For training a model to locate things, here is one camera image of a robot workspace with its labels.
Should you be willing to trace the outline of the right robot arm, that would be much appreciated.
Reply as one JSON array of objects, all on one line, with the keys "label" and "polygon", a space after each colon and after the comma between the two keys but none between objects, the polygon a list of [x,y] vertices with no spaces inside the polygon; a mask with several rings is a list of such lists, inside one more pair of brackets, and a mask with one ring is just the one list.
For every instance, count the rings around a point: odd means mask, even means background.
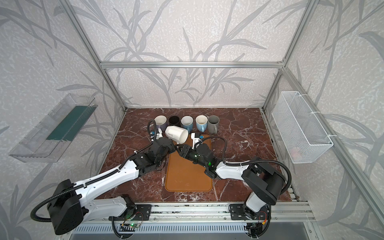
[{"label": "right robot arm", "polygon": [[287,166],[278,161],[255,157],[245,162],[223,162],[215,158],[207,144],[196,147],[176,145],[178,154],[193,164],[203,166],[211,179],[244,181],[252,193],[243,204],[244,215],[255,219],[263,207],[274,206],[281,194],[290,187],[292,174]]}]

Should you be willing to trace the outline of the black mug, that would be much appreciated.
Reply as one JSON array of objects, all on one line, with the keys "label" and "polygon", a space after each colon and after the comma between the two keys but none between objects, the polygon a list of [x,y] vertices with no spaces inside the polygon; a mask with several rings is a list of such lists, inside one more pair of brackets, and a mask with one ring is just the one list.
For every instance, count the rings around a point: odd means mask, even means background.
[{"label": "black mug", "polygon": [[169,126],[182,127],[181,119],[178,116],[171,116],[169,118]]}]

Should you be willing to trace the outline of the grey mug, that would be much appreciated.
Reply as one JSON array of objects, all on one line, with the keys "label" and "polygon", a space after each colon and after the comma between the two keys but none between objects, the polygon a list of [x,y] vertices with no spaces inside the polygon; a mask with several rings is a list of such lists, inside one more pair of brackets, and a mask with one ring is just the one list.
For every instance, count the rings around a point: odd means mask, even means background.
[{"label": "grey mug", "polygon": [[208,117],[208,132],[210,134],[217,134],[219,130],[220,118],[218,116]]}]

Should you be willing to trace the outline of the white faceted mug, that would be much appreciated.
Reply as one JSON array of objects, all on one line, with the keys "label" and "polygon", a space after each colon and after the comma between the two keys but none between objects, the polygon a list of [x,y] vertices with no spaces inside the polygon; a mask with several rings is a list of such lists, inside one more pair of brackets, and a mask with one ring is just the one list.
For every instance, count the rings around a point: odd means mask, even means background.
[{"label": "white faceted mug", "polygon": [[189,136],[188,130],[177,126],[168,126],[165,134],[169,139],[175,141],[177,144],[184,144]]}]

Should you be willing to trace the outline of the small blue mug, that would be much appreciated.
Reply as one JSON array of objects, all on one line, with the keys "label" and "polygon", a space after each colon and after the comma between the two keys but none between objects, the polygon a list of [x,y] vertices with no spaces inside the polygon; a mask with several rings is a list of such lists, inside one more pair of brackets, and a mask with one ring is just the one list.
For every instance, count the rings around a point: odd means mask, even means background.
[{"label": "small blue mug", "polygon": [[181,124],[184,129],[190,134],[193,130],[194,119],[191,116],[184,116],[181,119]]}]

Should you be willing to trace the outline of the lavender purple mug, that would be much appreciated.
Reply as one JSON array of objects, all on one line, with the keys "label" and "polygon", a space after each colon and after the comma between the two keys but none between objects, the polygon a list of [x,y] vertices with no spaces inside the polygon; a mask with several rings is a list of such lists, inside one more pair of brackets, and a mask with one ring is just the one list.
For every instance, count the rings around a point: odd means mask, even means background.
[{"label": "lavender purple mug", "polygon": [[166,116],[160,115],[155,117],[155,122],[157,125],[158,132],[161,130],[164,133],[169,126],[168,120]]}]

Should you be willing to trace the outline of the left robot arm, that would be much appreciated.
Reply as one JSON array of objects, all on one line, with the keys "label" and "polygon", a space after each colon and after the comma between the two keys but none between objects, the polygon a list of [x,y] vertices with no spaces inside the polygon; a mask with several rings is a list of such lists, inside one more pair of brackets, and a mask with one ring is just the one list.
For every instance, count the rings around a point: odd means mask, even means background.
[{"label": "left robot arm", "polygon": [[106,172],[75,183],[62,181],[51,197],[32,209],[30,217],[36,222],[52,223],[56,235],[66,234],[87,220],[120,217],[128,208],[123,197],[110,204],[97,197],[154,171],[168,154],[177,150],[172,140],[159,138]]}]

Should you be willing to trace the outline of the large light blue mug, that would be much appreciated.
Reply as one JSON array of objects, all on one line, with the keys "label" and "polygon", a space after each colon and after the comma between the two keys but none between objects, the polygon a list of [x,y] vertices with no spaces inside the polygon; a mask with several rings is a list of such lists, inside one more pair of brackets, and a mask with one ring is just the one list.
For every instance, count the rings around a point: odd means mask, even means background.
[{"label": "large light blue mug", "polygon": [[199,115],[196,117],[196,126],[198,131],[204,132],[208,126],[208,118],[204,115]]}]

